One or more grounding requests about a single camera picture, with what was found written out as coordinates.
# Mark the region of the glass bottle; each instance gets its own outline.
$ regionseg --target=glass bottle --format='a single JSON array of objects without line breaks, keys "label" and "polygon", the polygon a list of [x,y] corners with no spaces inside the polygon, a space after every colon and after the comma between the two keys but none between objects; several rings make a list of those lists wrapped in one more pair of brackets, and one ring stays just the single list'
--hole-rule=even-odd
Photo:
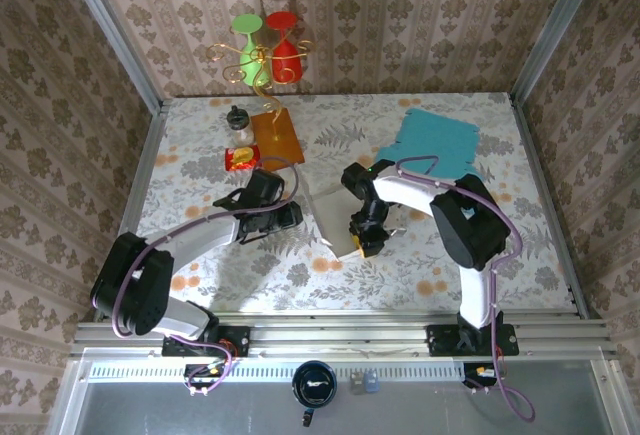
[{"label": "glass bottle", "polygon": [[253,144],[255,137],[251,128],[251,119],[246,110],[233,105],[227,114],[227,123],[231,128],[233,143],[236,147],[248,147]]}]

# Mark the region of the teal cloth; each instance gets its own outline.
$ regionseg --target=teal cloth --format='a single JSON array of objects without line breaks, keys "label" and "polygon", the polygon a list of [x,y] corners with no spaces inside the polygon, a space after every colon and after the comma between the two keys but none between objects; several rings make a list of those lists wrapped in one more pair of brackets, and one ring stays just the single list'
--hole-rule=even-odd
[{"label": "teal cloth", "polygon": [[[376,156],[397,162],[407,157],[437,155],[440,160],[429,172],[434,178],[458,179],[472,173],[480,129],[472,123],[461,122],[417,108],[407,110],[396,143],[383,147]],[[425,173],[433,160],[407,162],[403,167],[417,173]]]}]

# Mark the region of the floral tablecloth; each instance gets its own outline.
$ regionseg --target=floral tablecloth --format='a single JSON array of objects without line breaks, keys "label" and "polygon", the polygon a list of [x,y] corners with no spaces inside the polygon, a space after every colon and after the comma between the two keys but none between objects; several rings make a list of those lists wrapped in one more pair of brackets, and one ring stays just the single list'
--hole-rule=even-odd
[{"label": "floral tablecloth", "polygon": [[[475,167],[504,212],[519,228],[524,253],[500,272],[501,308],[573,309],[556,250],[505,94],[291,95],[289,109],[304,150],[299,172],[311,196],[339,183],[354,161],[372,163],[379,147],[393,143],[408,108],[480,127]],[[138,233],[150,234],[197,217],[234,188],[246,172],[226,172],[231,146],[225,114],[231,103],[250,114],[263,111],[257,97],[174,100],[160,143]],[[287,170],[279,172],[287,180]],[[214,310],[367,309],[455,311],[459,274],[447,257],[433,220],[398,208],[392,238],[377,257],[336,260],[321,243],[307,199],[295,229],[245,246],[214,249],[173,277],[171,294]]]}]

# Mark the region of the wallpaper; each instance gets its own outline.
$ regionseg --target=wallpaper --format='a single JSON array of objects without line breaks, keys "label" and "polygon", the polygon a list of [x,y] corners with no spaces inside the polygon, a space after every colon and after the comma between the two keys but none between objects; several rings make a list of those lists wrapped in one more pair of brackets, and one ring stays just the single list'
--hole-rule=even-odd
[{"label": "wallpaper", "polygon": [[528,100],[588,301],[640,408],[640,0],[585,0]]},{"label": "wallpaper", "polygon": [[[240,14],[291,10],[293,38],[316,43],[296,93],[507,92],[555,0],[109,0],[165,98],[249,93],[212,62]],[[269,45],[273,33],[258,38]]]},{"label": "wallpaper", "polygon": [[82,0],[0,0],[0,434],[44,432],[148,123]]}]

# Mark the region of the white robotic arm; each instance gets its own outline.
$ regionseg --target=white robotic arm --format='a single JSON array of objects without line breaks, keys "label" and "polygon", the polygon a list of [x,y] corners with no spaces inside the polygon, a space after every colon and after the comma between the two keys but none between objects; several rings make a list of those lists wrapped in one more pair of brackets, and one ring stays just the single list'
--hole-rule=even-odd
[{"label": "white robotic arm", "polygon": [[[431,203],[446,190],[401,178],[395,166],[383,169],[373,180],[380,200],[419,210],[433,217]],[[489,318],[489,274],[474,268],[458,266],[462,302],[460,315],[475,328],[487,326]]]},{"label": "white robotic arm", "polygon": [[[495,204],[477,177],[467,175],[455,183]],[[384,221],[390,204],[405,205],[434,217],[447,253],[459,266],[462,323],[477,330],[491,323],[490,277],[485,267],[504,250],[510,233],[498,217],[437,183],[425,185],[401,177],[387,160],[367,170],[357,163],[351,165],[343,173],[342,184],[364,202],[349,225],[364,257],[379,253],[389,238]]]},{"label": "white robotic arm", "polygon": [[[170,297],[172,275],[212,248],[245,244],[300,224],[300,206],[280,202],[283,188],[278,175],[257,169],[245,188],[214,202],[198,219],[146,238],[120,235],[91,291],[94,307],[135,335],[156,331],[200,338],[217,319],[206,309]],[[139,256],[144,256],[142,263],[133,267]],[[134,269],[138,276],[128,279]]]}]

